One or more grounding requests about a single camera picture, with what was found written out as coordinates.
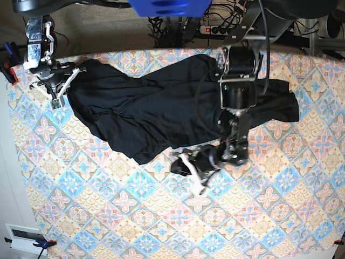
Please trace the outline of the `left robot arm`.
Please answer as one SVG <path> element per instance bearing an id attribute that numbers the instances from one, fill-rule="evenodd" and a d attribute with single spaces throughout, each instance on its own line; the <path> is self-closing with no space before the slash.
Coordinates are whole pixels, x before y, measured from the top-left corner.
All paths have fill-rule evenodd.
<path id="1" fill-rule="evenodd" d="M 270 64 L 270 54 L 261 54 L 260 49 L 269 49 L 293 21 L 321 18 L 338 5 L 338 1 L 250 1 L 240 24 L 224 39 L 217 58 L 222 111 L 215 135 L 220 143 L 175 153 L 172 173 L 208 180 L 225 165 L 247 162 L 251 111 L 268 89 L 267 84 L 258 89 L 259 71 Z"/>

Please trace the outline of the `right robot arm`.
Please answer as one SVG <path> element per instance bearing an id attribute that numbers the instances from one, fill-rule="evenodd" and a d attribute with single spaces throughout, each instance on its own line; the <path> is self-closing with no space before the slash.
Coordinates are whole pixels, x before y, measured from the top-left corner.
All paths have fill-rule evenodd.
<path id="1" fill-rule="evenodd" d="M 38 78 L 37 85 L 44 85 L 52 98 L 56 98 L 65 76 L 73 73 L 76 64 L 60 63 L 54 59 L 58 44 L 55 23 L 50 14 L 74 3 L 76 1 L 12 1 L 13 11 L 29 18 L 25 26 L 27 52 L 24 69 Z"/>

